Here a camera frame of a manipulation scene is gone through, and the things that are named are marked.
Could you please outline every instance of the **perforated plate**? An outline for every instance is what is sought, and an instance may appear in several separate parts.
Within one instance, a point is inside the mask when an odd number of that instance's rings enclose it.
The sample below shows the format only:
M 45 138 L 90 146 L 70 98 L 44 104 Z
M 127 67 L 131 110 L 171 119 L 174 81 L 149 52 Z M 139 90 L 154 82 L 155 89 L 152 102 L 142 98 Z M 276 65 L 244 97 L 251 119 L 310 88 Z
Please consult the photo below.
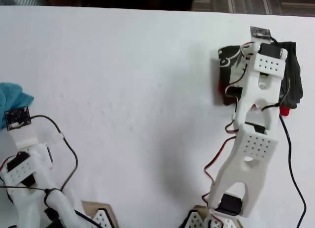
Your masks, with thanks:
M 277 141 L 265 134 L 253 132 L 252 126 L 244 125 L 241 133 L 244 134 L 241 147 L 243 148 L 244 156 L 251 157 L 257 160 L 270 158 Z
M 29 157 L 3 176 L 5 184 L 8 186 L 18 185 L 21 181 L 34 173 L 34 168 L 34 162 L 32 158 Z
M 104 228 L 113 228 L 104 210 L 98 210 L 93 218 L 93 221 Z
M 198 212 L 192 212 L 190 214 L 185 228 L 203 228 L 203 221 Z
M 256 57 L 253 58 L 253 62 L 253 69 L 256 71 L 272 74 L 280 77 L 281 79 L 284 76 L 285 61 L 283 60 L 267 57 L 257 53 Z

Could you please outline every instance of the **wire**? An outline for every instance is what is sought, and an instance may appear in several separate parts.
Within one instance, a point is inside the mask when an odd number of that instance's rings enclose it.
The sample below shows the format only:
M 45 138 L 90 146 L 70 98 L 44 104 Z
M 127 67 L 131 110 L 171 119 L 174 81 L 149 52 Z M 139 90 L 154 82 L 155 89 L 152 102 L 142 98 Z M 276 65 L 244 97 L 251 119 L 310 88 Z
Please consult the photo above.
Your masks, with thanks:
M 278 44 L 278 41 L 277 41 L 275 38 L 273 38 L 273 37 L 270 36 L 270 39 L 271 39 L 274 43 Z
M 15 155 L 12 155 L 10 157 L 7 157 L 3 162 L 2 164 L 0 165 L 0 171 L 2 170 L 2 168 L 4 167 L 5 163 L 11 158 L 11 157 L 14 157 Z
M 84 220 L 90 222 L 91 224 L 93 224 L 94 226 L 96 226 L 97 228 L 103 228 L 101 225 L 99 225 L 98 223 L 96 223 L 95 221 L 93 221 L 91 218 L 87 217 L 86 215 L 82 214 L 81 212 L 77 211 L 77 210 L 74 210 L 75 213 L 83 218 Z
M 302 193 L 301 193 L 301 191 L 300 191 L 300 189 L 299 189 L 299 187 L 298 187 L 298 185 L 297 185 L 297 183 L 296 183 L 296 181 L 295 181 L 295 179 L 294 179 L 294 175 L 293 175 L 293 171 L 292 171 L 292 165 L 291 165 L 292 144 L 291 144 L 290 135 L 289 135 L 289 132 L 287 131 L 287 128 L 286 128 L 286 126 L 285 126 L 284 119 L 282 118 L 281 115 L 279 115 L 279 118 L 280 118 L 282 127 L 283 127 L 283 129 L 284 129 L 284 132 L 285 132 L 285 135 L 286 135 L 286 138 L 287 138 L 287 143 L 288 143 L 288 145 L 289 145 L 288 165 L 289 165 L 290 176 L 291 176 L 291 178 L 292 178 L 292 182 L 293 182 L 293 184 L 294 184 L 294 186 L 295 186 L 297 192 L 299 193 L 299 196 L 301 197 L 301 200 L 302 200 L 303 205 L 304 205 L 303 213 L 302 213 L 302 215 L 301 215 L 301 217 L 300 217 L 300 220 L 299 220 L 299 222 L 298 222 L 298 224 L 297 224 L 297 226 L 296 226 L 297 228 L 299 228 L 300 225 L 301 225 L 301 223 L 302 223 L 302 220 L 303 220 L 303 218 L 304 218 L 304 216 L 305 216 L 305 214 L 306 214 L 306 202 L 305 202 L 305 200 L 304 200 L 304 198 L 303 198 L 303 195 L 302 195 Z
M 227 133 L 237 133 L 237 132 L 239 131 L 238 129 L 236 129 L 236 130 L 228 130 L 228 129 L 227 129 L 227 128 L 229 128 L 233 123 L 234 123 L 234 120 L 232 120 L 231 123 L 229 123 L 228 125 L 226 125 L 226 126 L 224 127 L 225 132 L 227 132 Z
M 254 42 L 247 42 L 247 43 L 244 43 L 243 45 L 240 46 L 241 54 L 242 54 L 243 57 L 245 57 L 244 52 L 243 52 L 243 48 L 245 46 L 246 46 L 245 48 L 248 48 L 249 46 L 247 46 L 247 45 L 252 44 L 252 43 L 254 43 Z
M 49 120 L 51 123 L 53 123 L 53 125 L 56 127 L 57 131 L 59 133 L 61 133 L 63 135 L 63 140 L 64 140 L 64 143 L 67 145 L 67 147 L 70 149 L 70 151 L 73 153 L 74 155 L 74 158 L 75 158 L 75 167 L 73 169 L 73 171 L 70 173 L 70 175 L 67 177 L 67 179 L 65 180 L 65 182 L 63 183 L 63 185 L 61 186 L 60 188 L 60 191 L 63 191 L 64 187 L 66 186 L 66 184 L 69 182 L 69 180 L 72 178 L 73 174 L 75 173 L 75 171 L 77 170 L 78 168 L 78 156 L 77 154 L 75 153 L 75 151 L 72 149 L 72 147 L 69 145 L 68 141 L 66 140 L 64 134 L 61 132 L 60 128 L 58 127 L 58 125 L 56 124 L 56 122 L 54 122 L 51 118 L 49 118 L 48 116 L 45 116 L 45 115 L 35 115 L 35 116 L 32 116 L 31 119 L 34 119 L 34 118 L 37 118 L 37 117 L 43 117 L 43 118 L 46 118 L 47 120 Z
M 35 187 L 20 187 L 20 186 L 0 186 L 0 188 L 4 188 L 4 189 L 30 189 L 30 190 L 46 191 L 45 189 L 40 189 L 40 188 L 35 188 Z
M 44 197 L 44 204 L 45 204 L 48 208 L 51 208 L 51 207 L 47 204 L 47 198 L 48 198 L 48 196 L 50 195 L 50 193 L 51 193 L 52 191 L 54 191 L 54 190 L 58 190 L 58 191 L 62 192 L 60 189 L 57 189 L 57 188 L 53 188 L 53 189 L 50 189 L 50 190 L 48 190 L 48 189 L 47 189 L 47 190 L 44 190 L 45 193 L 46 193 L 46 195 L 45 195 L 45 197 Z M 91 218 L 87 217 L 86 215 L 82 214 L 81 212 L 79 212 L 79 211 L 77 211 L 77 210 L 74 210 L 74 211 L 75 211 L 75 213 L 76 213 L 79 217 L 81 217 L 81 218 L 83 218 L 84 220 L 90 222 L 90 223 L 93 224 L 94 226 L 96 226 L 96 227 L 98 227 L 98 228 L 103 228 L 101 225 L 99 225 L 98 223 L 96 223 L 96 222 L 93 221 Z
M 211 160 L 211 162 L 209 162 L 204 168 L 203 168 L 203 171 L 205 172 L 205 174 L 212 180 L 212 184 L 215 183 L 213 177 L 207 172 L 207 169 L 209 167 L 211 167 L 213 165 L 213 163 L 216 162 L 216 160 L 218 159 L 218 157 L 220 156 L 221 152 L 223 151 L 226 143 L 232 139 L 235 139 L 236 136 L 233 136 L 233 137 L 230 137 L 228 138 L 226 141 L 224 141 L 224 143 L 222 144 L 221 148 L 219 149 L 219 151 L 217 152 L 217 154 L 215 155 L 215 157 Z
M 276 104 L 271 104 L 271 105 L 267 105 L 267 106 L 264 106 L 261 111 L 264 111 L 270 107 L 279 107 L 282 105 L 282 103 L 284 102 L 285 98 L 287 97 L 289 91 L 290 91 L 290 87 L 291 87 L 291 83 L 290 83 L 290 79 L 289 79 L 289 86 L 288 86 L 288 89 L 286 90 L 286 93 L 284 94 L 283 98 L 281 99 L 281 101 L 277 102 Z
M 207 192 L 206 194 L 204 194 L 203 196 L 201 196 L 202 200 L 207 204 L 208 207 L 208 201 L 205 199 L 205 197 L 209 194 L 210 192 Z

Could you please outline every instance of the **white plastic part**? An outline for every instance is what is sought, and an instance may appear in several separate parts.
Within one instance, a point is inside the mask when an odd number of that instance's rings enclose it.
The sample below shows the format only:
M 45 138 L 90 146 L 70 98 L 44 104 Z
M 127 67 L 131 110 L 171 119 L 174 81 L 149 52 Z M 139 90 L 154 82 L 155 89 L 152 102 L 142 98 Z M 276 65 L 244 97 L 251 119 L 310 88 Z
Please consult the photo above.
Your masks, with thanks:
M 198 212 L 192 212 L 188 217 L 185 228 L 203 228 L 204 223 Z
M 214 218 L 212 215 L 209 215 L 204 220 L 204 228 L 237 228 L 231 219 L 222 219 L 222 222 L 223 222 L 223 227 L 221 227 L 221 223 L 216 218 Z
M 32 125 L 10 130 L 9 133 L 19 151 L 38 144 L 36 133 Z
M 223 228 L 237 228 L 231 219 L 226 219 Z
M 98 223 L 103 228 L 113 228 L 109 222 L 109 218 L 104 210 L 98 210 L 96 215 L 93 218 L 93 221 Z
M 244 75 L 245 83 L 241 99 L 237 105 L 234 127 L 237 129 L 245 123 L 246 114 L 255 104 L 261 107 L 275 104 L 279 101 L 281 81 L 284 76 L 285 60 L 267 57 L 259 53 L 254 54 L 248 64 Z M 261 74 L 268 74 L 264 79 L 265 88 L 259 87 Z M 279 109 L 271 107 L 263 111 L 265 127 L 269 130 L 275 129 L 278 122 Z
M 44 144 L 36 144 L 24 151 L 30 155 L 29 158 L 11 171 L 7 171 L 6 166 L 1 170 L 0 173 L 5 185 L 25 187 L 21 182 L 32 174 L 36 181 L 32 187 L 42 189 L 58 188 L 51 178 L 50 168 L 52 163 L 47 147 Z M 7 191 L 17 209 L 17 227 L 40 228 L 41 217 L 43 219 L 47 218 L 44 213 L 46 207 L 43 204 L 45 192 L 20 188 L 8 188 Z M 47 198 L 47 203 L 50 207 L 57 210 L 63 224 L 67 228 L 90 227 L 74 213 L 72 204 L 63 193 L 52 191 Z
M 211 186 L 208 204 L 212 214 L 238 219 L 248 217 L 262 190 L 268 163 L 278 144 L 278 107 L 270 107 L 262 112 L 265 132 L 256 132 L 245 123 L 246 114 L 255 104 L 261 107 L 279 101 L 281 81 L 284 76 L 287 51 L 282 49 L 281 59 L 257 53 L 257 45 L 252 45 L 253 55 L 244 75 L 242 96 L 237 105 L 234 127 L 239 129 L 232 151 L 220 168 L 215 183 Z M 237 216 L 216 211 L 223 194 L 235 183 L 245 184 L 241 213 Z

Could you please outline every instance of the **white 3d-printed bracket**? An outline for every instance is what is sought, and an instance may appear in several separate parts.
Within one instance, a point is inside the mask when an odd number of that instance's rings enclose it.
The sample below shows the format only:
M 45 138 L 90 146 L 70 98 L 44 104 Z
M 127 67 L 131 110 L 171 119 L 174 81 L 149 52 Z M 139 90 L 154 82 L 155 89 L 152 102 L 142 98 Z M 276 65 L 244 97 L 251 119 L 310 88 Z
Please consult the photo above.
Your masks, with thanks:
M 264 132 L 246 124 L 246 114 L 255 104 L 261 107 L 279 101 L 281 81 L 284 76 L 287 51 L 282 49 L 280 59 L 258 53 L 259 45 L 252 45 L 254 55 L 244 75 L 242 96 L 237 105 L 234 127 L 239 129 L 232 151 L 220 168 L 209 194 L 211 213 L 225 218 L 248 217 L 264 184 L 268 163 L 277 146 L 277 123 L 279 108 L 270 107 L 262 112 Z M 237 216 L 216 211 L 223 194 L 235 183 L 245 184 L 242 210 Z

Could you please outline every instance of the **black fabric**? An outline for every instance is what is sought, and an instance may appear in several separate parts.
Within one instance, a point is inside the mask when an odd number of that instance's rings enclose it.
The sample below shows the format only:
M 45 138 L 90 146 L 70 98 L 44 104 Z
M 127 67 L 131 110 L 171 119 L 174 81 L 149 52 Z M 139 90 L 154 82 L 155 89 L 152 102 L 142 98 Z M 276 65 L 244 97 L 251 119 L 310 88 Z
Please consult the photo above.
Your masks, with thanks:
M 303 88 L 301 81 L 301 68 L 297 60 L 296 56 L 296 43 L 295 42 L 280 42 L 273 43 L 273 45 L 277 45 L 281 48 L 284 48 L 288 51 L 288 56 L 285 61 L 285 71 L 283 80 L 281 83 L 280 95 L 279 99 L 282 99 L 289 87 L 290 80 L 290 89 L 287 97 L 282 103 L 282 106 L 289 107 L 291 109 L 295 109 L 297 107 L 297 103 L 299 103 L 300 99 L 303 97 Z M 239 50 L 240 46 L 227 46 L 223 47 L 219 50 L 219 59 L 220 66 L 223 66 L 228 62 L 228 59 L 234 56 Z M 223 94 L 223 103 L 225 105 L 230 105 L 235 103 L 235 98 L 227 97 L 224 94 L 225 88 L 230 83 L 230 75 L 231 75 L 231 67 L 241 60 L 241 53 L 230 59 L 230 64 L 226 67 L 220 67 L 220 92 Z M 236 96 L 240 99 L 242 94 L 242 88 L 231 87 L 228 89 L 227 94 L 229 96 Z
M 290 80 L 290 90 L 282 105 L 294 109 L 297 107 L 297 102 L 303 97 L 303 88 L 301 81 L 301 68 L 297 61 L 296 56 L 296 43 L 295 42 L 279 42 L 274 43 L 281 48 L 287 50 L 287 59 L 285 61 L 285 72 L 281 84 L 280 97 L 282 97 L 288 87 Z

